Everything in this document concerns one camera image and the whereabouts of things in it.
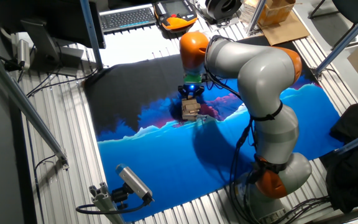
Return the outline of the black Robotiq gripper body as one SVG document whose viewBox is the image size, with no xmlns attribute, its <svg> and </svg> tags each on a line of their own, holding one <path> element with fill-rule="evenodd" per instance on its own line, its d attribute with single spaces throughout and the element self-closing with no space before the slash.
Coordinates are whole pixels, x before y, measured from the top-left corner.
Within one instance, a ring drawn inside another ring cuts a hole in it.
<svg viewBox="0 0 358 224">
<path fill-rule="evenodd" d="M 188 90 L 188 95 L 196 95 L 196 89 L 200 86 L 199 83 L 188 83 L 184 84 Z"/>
</svg>

